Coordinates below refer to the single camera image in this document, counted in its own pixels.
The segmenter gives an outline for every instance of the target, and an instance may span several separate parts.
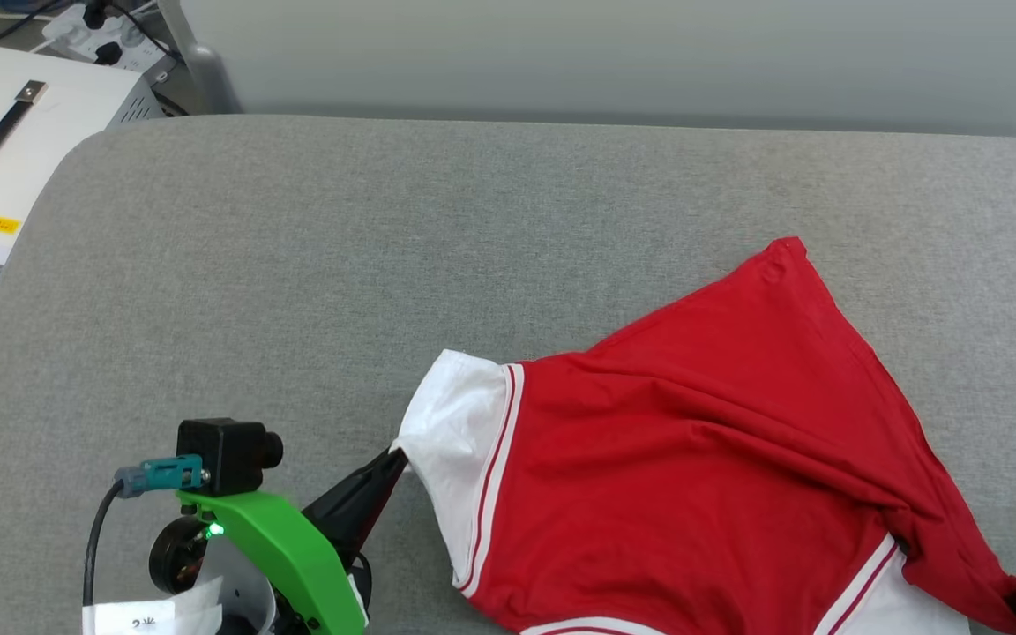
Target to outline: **black cable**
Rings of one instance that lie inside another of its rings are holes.
[[[121,7],[120,4],[116,4],[116,3],[110,3],[109,5],[113,9],[116,9],[116,11],[124,13],[124,16],[128,17],[129,21],[132,23],[132,25],[134,25],[134,27],[140,29],[140,33],[142,33],[144,35],[144,37],[146,37],[146,39],[150,40],[151,43],[154,44],[162,52],[166,53],[167,57],[172,57],[172,59],[175,60],[175,61],[177,61],[179,64],[186,64],[186,62],[183,60],[183,56],[180,56],[180,54],[178,54],[178,52],[174,51],[173,49],[171,49],[169,47],[165,47],[165,45],[162,44],[162,42],[158,42],[156,39],[154,39],[153,37],[151,37],[151,34],[148,33],[148,29],[146,29],[146,28],[143,27],[143,23],[141,23],[141,21],[138,20],[136,18],[136,16],[133,16],[132,13],[130,13],[128,11],[128,9],[125,9],[124,7]]]
[[[163,92],[157,90],[151,90],[151,91],[154,92],[154,97],[156,97],[156,100],[158,101],[160,104],[165,105],[167,106],[167,108],[175,111],[175,114],[177,114],[179,117],[188,117],[190,115],[189,112],[186,112],[186,109],[183,108],[183,106],[175,104],[172,98],[167,97]]]
[[[15,23],[8,25],[8,27],[5,28],[4,31],[0,33],[0,40],[3,40],[4,37],[10,36],[11,33],[16,31],[17,29],[23,27],[25,24],[30,23],[34,17],[42,15],[42,13],[54,8],[54,5],[60,4],[62,0],[50,0],[48,3],[42,4],[41,7],[34,9],[31,12],[25,13],[24,17],[21,17],[20,20],[17,20]]]
[[[104,516],[109,513],[114,498],[124,490],[124,481],[118,479],[109,488],[108,494],[101,501],[101,509],[92,519],[92,529],[88,531],[88,548],[84,550],[84,590],[81,593],[81,607],[92,607],[92,581],[97,578],[97,544],[101,543],[101,525]]]
[[[356,558],[358,558],[359,562],[363,564],[363,570],[367,571],[367,578],[371,578],[370,560],[367,560],[367,556],[365,556],[363,552],[359,552],[358,554],[356,554]]]

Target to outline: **white paper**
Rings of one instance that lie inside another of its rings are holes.
[[[202,568],[198,570],[198,581],[217,576],[223,579],[223,588],[217,594],[223,615],[238,616],[254,626],[261,625],[257,632],[269,632],[277,617],[273,587],[229,535],[218,535],[206,544]]]
[[[223,624],[223,607],[214,605],[204,612],[194,612],[171,622],[141,624],[105,635],[215,635]]]
[[[84,607],[81,610],[81,632],[83,635],[146,632],[142,631],[142,628],[174,623],[185,616],[201,616],[217,607],[217,594],[221,590],[221,578],[214,578],[208,583],[200,584],[167,599]],[[217,608],[217,623],[221,624],[220,607]]]

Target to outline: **red t-shirt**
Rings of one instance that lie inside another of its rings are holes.
[[[514,632],[829,635],[918,605],[1016,634],[1016,578],[797,238],[585,353],[443,354],[396,446],[456,586]]]

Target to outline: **gray fabric surface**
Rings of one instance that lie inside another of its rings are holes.
[[[1016,573],[1016,140],[194,117],[84,141],[0,283],[0,632],[73,632],[114,469],[265,422],[310,501],[444,346],[580,350],[798,234]],[[153,596],[167,494],[117,502],[98,601]],[[375,634],[496,632],[404,478]]]

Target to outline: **electrical outlet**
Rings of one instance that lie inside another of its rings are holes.
[[[116,42],[122,53],[113,67],[142,73],[148,83],[166,80],[167,72],[175,68],[175,60],[146,39],[128,17],[109,16],[97,30],[84,25],[83,3],[72,4],[45,24],[42,36],[50,41],[50,49],[69,59],[90,64],[97,60],[97,49]]]

